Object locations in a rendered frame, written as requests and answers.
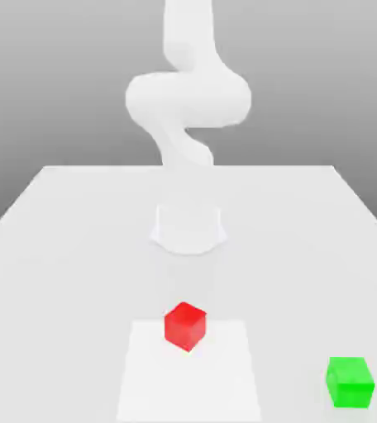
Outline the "small red cube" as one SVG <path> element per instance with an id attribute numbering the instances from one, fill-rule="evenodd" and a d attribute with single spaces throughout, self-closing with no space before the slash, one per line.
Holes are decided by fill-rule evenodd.
<path id="1" fill-rule="evenodd" d="M 187 302 L 181 302 L 165 315 L 165 339 L 190 352 L 206 334 L 207 313 Z"/>

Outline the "small green cube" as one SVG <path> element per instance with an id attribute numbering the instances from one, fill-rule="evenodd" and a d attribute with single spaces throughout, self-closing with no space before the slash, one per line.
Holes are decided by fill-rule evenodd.
<path id="1" fill-rule="evenodd" d="M 368 408 L 375 389 L 363 357 L 330 357 L 326 384 L 333 406 L 339 408 Z"/>

